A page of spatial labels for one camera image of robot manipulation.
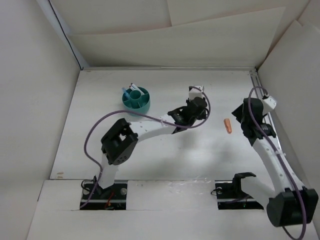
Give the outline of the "orange translucent eraser case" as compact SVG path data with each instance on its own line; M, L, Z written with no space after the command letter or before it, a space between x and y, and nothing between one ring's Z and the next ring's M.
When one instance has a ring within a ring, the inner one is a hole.
M225 129L226 129L227 133L231 134L233 130L232 130L232 124L231 124L230 119L229 118L225 118L223 120L223 122L224 122L224 126L225 126Z

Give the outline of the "blue capped white marker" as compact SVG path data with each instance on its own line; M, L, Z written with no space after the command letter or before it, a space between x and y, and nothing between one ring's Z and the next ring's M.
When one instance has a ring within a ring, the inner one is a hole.
M134 88L136 88L136 90L137 90L138 92L140 92L140 94L141 94L142 96L145 94L145 93L144 93L139 87L137 87L134 83L131 83L130 86L133 86Z

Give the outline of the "blue translucent eraser case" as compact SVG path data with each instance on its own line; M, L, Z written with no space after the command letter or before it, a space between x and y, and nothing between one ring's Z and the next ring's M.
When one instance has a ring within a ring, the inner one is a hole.
M121 89L122 89L122 92L123 92L124 96L129 100L130 99L130 94L127 92L127 90L124 87L122 87Z

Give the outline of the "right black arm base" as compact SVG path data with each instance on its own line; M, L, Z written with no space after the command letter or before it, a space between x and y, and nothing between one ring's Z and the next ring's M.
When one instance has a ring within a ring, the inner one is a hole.
M256 177L252 172L236 173L232 180L215 180L211 195L216 196L218 210L264 210L252 196L243 192L241 180Z

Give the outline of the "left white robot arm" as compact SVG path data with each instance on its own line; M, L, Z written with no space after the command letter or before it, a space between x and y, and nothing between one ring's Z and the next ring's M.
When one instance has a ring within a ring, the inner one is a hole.
M111 194L118 166L129 160L136 145L142 141L173 135L195 127L196 121L206 121L211 105L204 97L186 101L186 106L169 111L160 118L128 122L121 118L101 139L102 174L97 178L94 192L100 198Z

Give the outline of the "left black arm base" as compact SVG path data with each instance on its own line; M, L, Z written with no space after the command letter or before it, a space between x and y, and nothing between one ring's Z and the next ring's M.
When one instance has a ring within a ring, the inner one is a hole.
M97 178L84 179L80 186L82 188L79 209L83 211L104 210L122 211L127 208L128 181L116 180L110 187L102 189L96 187L90 200L89 196L94 188Z

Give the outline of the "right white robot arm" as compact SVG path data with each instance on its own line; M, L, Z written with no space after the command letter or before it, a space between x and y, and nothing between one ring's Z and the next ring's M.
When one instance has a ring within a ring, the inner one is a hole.
M243 135L261 158L273 184L266 186L252 172L234 175L231 191L237 197L254 198L264 209L274 227L309 224L319 200L313 188L307 188L296 176L281 151L274 128L264 117L277 105L269 96L263 99L244 98L232 112L240 123Z

